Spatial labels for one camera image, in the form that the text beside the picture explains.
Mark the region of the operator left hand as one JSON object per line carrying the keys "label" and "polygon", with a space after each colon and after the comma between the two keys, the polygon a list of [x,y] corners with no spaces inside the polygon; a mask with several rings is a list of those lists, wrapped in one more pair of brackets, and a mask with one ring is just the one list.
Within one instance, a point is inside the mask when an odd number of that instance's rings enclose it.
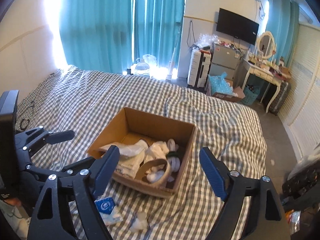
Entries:
{"label": "operator left hand", "polygon": [[5,203],[11,205],[11,206],[21,206],[22,203],[18,198],[9,198],[4,200]]}

